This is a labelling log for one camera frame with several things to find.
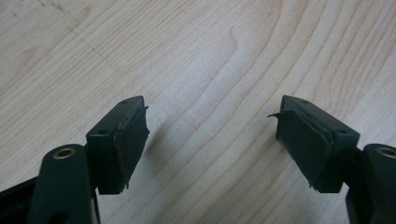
light wood surface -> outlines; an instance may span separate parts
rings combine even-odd
[[[275,140],[283,94],[396,146],[395,1],[1,1],[0,190],[118,101],[151,131],[103,223],[348,223]]]

wooden table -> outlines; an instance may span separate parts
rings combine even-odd
[[[395,1],[2,1],[0,190],[118,101],[151,131],[103,223],[348,223],[276,141],[284,94],[396,145]]]

wood grain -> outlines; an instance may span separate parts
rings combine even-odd
[[[283,94],[396,146],[395,1],[2,1],[0,190],[142,94],[151,131],[103,223],[348,223],[275,140]]]

